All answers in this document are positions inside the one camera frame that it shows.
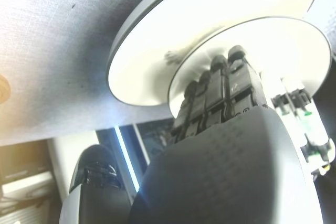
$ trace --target blue light strip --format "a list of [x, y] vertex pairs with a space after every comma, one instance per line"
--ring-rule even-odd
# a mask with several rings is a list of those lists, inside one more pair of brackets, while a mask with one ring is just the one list
[[133, 185], [135, 187], [135, 191], [138, 192], [139, 183], [138, 183], [138, 180], [136, 179], [136, 175], [135, 175], [135, 172], [134, 172], [131, 160], [130, 160], [130, 156], [128, 155], [128, 152], [127, 152], [127, 149], [126, 149], [124, 139], [122, 138], [122, 135], [121, 135], [121, 132], [120, 132], [120, 129], [119, 129], [118, 126], [115, 126], [114, 130], [115, 130], [115, 133], [117, 134], [119, 145], [121, 147], [122, 154], [125, 158], [128, 171], [130, 172], [130, 175], [131, 175], [131, 178], [132, 178], [132, 181], [133, 181]]

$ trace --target back of robotic hand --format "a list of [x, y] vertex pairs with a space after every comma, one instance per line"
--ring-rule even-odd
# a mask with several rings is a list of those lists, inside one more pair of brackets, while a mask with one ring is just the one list
[[[88, 166], [70, 190], [78, 222], [60, 223], [322, 223], [306, 160], [262, 88], [240, 46], [214, 57], [185, 90], [176, 143], [151, 161], [130, 213], [113, 170]], [[101, 173], [108, 183], [89, 183]]]

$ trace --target brown round object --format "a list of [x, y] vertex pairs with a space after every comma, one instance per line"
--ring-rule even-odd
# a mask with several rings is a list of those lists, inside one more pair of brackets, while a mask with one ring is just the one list
[[0, 103], [8, 100], [10, 97], [10, 86], [5, 77], [0, 76]]

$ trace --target white plate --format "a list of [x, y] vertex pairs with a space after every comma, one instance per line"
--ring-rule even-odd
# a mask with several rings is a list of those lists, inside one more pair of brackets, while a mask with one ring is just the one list
[[287, 17], [264, 17], [238, 24], [204, 40], [180, 65], [169, 88], [169, 107], [177, 117], [184, 90], [210, 69], [217, 54], [241, 45], [246, 59], [257, 71], [276, 71], [280, 77], [297, 76], [313, 95], [322, 85], [331, 64], [331, 49], [325, 35], [303, 20]]
[[263, 16], [302, 18], [312, 1], [143, 0], [113, 42], [110, 90], [128, 104], [165, 103], [181, 61], [208, 35]]

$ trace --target plate rim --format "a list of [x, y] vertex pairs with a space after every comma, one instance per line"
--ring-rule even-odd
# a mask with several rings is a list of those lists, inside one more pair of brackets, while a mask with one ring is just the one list
[[331, 48], [331, 44], [329, 42], [329, 39], [327, 38], [327, 36], [321, 31], [321, 29], [319, 29], [316, 25], [306, 21], [306, 20], [303, 20], [303, 19], [300, 19], [300, 18], [293, 18], [293, 17], [288, 17], [288, 16], [265, 16], [265, 17], [259, 17], [259, 18], [254, 18], [254, 19], [250, 19], [250, 20], [247, 20], [247, 21], [244, 21], [244, 22], [241, 22], [239, 24], [236, 24], [234, 26], [230, 26], [230, 27], [227, 27], [227, 28], [222, 28], [216, 32], [214, 32], [213, 34], [209, 35], [207, 38], [205, 38], [204, 40], [202, 40], [200, 43], [198, 43], [186, 56], [185, 58], [183, 59], [183, 61], [180, 63], [180, 65], [178, 66], [172, 80], [170, 81], [170, 84], [169, 84], [169, 87], [168, 87], [168, 93], [167, 93], [167, 104], [168, 104], [168, 107], [169, 107], [169, 111], [171, 113], [171, 115], [174, 117], [174, 114], [172, 113], [172, 110], [171, 110], [171, 106], [170, 106], [170, 102], [169, 102], [169, 96], [170, 96], [170, 92], [171, 92], [171, 85], [172, 85], [172, 82], [174, 81], [175, 79], [175, 76], [177, 74], [177, 72], [179, 71], [179, 69], [181, 68], [182, 64], [202, 45], [204, 45], [206, 42], [208, 42], [210, 39], [216, 37], [218, 34], [224, 32], [224, 31], [227, 31], [231, 28], [234, 28], [236, 26], [239, 26], [239, 25], [242, 25], [244, 23], [248, 23], [248, 22], [253, 22], [255, 20], [260, 20], [260, 19], [268, 19], [268, 18], [283, 18], [283, 19], [293, 19], [293, 20], [297, 20], [297, 21], [300, 21], [300, 22], [303, 22], [303, 23], [306, 23], [312, 27], [314, 27], [320, 34], [322, 34], [322, 36], [325, 38], [327, 44], [328, 44], [328, 48], [329, 48], [329, 67], [328, 67], [328, 71], [327, 73], [325, 74], [326, 76], [324, 77], [323, 81], [321, 82], [321, 85], [317, 88], [317, 90], [315, 91], [314, 94], [316, 94], [321, 86], [324, 84], [329, 72], [330, 72], [330, 68], [331, 68], [331, 63], [332, 63], [332, 48]]
[[[131, 105], [131, 106], [157, 106], [157, 105], [135, 105], [132, 103], [128, 103], [128, 102], [124, 102], [120, 99], [118, 99], [114, 94], [113, 91], [111, 90], [111, 87], [109, 85], [109, 72], [111, 69], [111, 65], [114, 59], [114, 56], [116, 55], [117, 51], [119, 50], [120, 46], [122, 45], [122, 43], [125, 41], [125, 39], [128, 37], [128, 35], [130, 34], [130, 32], [136, 27], [136, 25], [151, 11], [153, 10], [159, 3], [163, 2], [164, 0], [142, 0], [140, 1], [140, 3], [135, 7], [135, 9], [131, 12], [131, 14], [126, 18], [126, 20], [124, 21], [124, 23], [121, 25], [120, 29], [118, 30], [115, 38], [113, 39], [112, 42], [112, 46], [109, 52], [109, 58], [108, 58], [108, 62], [107, 62], [107, 69], [106, 69], [106, 83], [107, 86], [111, 92], [111, 94], [113, 95], [113, 97], [118, 100], [119, 102], [122, 102], [124, 104], [127, 105]], [[309, 9], [311, 8], [312, 4], [314, 3], [315, 0], [312, 0], [306, 13], [309, 11]]]

